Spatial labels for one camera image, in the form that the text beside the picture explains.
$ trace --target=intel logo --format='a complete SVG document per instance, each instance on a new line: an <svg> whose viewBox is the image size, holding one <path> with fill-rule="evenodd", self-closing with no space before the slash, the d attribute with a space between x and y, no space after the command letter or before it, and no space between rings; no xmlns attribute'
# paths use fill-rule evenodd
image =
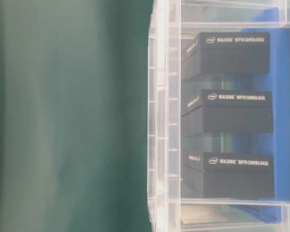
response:
<svg viewBox="0 0 290 232"><path fill-rule="evenodd" d="M216 157L210 158L210 159L208 160L208 162L209 162L210 164L217 164L218 161L219 161L219 159L216 158Z"/></svg>
<svg viewBox="0 0 290 232"><path fill-rule="evenodd" d="M214 36L211 36L211 37L208 37L206 39L206 42L209 43L209 44L212 44L216 41L216 38Z"/></svg>
<svg viewBox="0 0 290 232"><path fill-rule="evenodd" d="M215 100L218 97L218 95L216 93L211 93L207 96L207 98L209 100Z"/></svg>

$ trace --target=clear plastic bin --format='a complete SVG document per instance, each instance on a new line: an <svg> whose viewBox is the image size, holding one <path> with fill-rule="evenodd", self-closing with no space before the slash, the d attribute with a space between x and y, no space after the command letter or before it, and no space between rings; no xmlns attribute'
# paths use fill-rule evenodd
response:
<svg viewBox="0 0 290 232"><path fill-rule="evenodd" d="M155 232L290 232L290 0L156 0Z"/></svg>

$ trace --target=green backdrop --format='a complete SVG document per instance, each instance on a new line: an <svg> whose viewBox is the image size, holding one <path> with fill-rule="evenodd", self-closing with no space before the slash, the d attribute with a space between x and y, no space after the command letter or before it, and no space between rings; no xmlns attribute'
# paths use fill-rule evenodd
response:
<svg viewBox="0 0 290 232"><path fill-rule="evenodd" d="M151 0L0 0L0 232L150 231Z"/></svg>

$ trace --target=green wall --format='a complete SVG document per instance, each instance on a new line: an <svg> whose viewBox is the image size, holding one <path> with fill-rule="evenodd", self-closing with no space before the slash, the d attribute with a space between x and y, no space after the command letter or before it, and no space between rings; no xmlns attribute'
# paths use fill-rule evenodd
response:
<svg viewBox="0 0 290 232"><path fill-rule="evenodd" d="M147 40L152 0L124 0L125 149L130 232L151 231L147 191Z"/></svg>
<svg viewBox="0 0 290 232"><path fill-rule="evenodd" d="M0 0L0 232L150 231L151 5Z"/></svg>

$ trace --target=black box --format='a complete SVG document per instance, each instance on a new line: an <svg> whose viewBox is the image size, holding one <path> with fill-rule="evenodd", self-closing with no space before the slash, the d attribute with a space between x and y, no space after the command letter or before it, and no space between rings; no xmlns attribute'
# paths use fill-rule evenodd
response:
<svg viewBox="0 0 290 232"><path fill-rule="evenodd" d="M182 181L196 198L274 197L273 156L183 152Z"/></svg>
<svg viewBox="0 0 290 232"><path fill-rule="evenodd" d="M268 32L201 32L182 51L182 80L269 72Z"/></svg>
<svg viewBox="0 0 290 232"><path fill-rule="evenodd" d="M272 132L269 91L202 89L182 103L182 136L212 132Z"/></svg>

